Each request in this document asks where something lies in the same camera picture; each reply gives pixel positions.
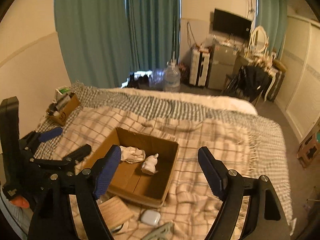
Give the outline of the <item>person's left hand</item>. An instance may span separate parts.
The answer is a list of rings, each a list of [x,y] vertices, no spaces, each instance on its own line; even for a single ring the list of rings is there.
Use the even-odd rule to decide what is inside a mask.
[[[15,205],[17,207],[21,207],[24,209],[28,209],[30,207],[29,202],[23,196],[16,196],[10,202],[12,205]]]

